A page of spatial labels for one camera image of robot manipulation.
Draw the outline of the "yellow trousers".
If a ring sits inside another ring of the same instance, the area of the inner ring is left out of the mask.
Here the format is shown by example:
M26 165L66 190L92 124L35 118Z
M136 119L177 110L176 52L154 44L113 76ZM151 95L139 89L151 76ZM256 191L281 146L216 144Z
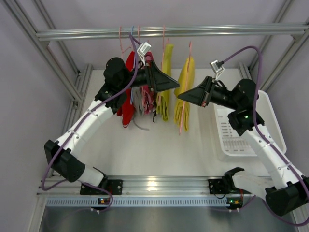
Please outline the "yellow trousers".
M176 125L179 126L179 133L183 130L189 131L189 116L190 116L190 103L180 100L178 97L181 93L184 93L192 89L195 81L195 60L192 56L187 58L181 73L178 78L179 87L174 90L176 97L176 103L174 106L173 120Z

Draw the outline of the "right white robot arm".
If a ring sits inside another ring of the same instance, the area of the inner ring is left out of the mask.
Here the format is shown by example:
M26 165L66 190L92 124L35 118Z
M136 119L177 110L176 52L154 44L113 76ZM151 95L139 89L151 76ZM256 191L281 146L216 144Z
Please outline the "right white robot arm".
M262 117L256 111L258 92L250 79L240 80L232 90L207 76L197 87L178 95L178 99L206 107L209 103L232 109L228 122L253 149L271 180L257 177L237 167L225 172L228 192L244 190L263 199L277 216L309 202L309 179L280 151Z

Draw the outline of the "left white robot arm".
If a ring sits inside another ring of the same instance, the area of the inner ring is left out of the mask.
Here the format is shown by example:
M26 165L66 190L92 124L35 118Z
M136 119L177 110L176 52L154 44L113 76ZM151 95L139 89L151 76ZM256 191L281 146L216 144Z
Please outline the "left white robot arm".
M106 188L108 178L102 171L82 163L79 156L93 134L129 98L126 90L148 86L161 92L179 87L179 83L160 71L153 60L142 69L130 71L121 58L115 57L107 62L103 75L105 83L85 113L62 136L44 145L49 168L71 183L79 181L94 189Z

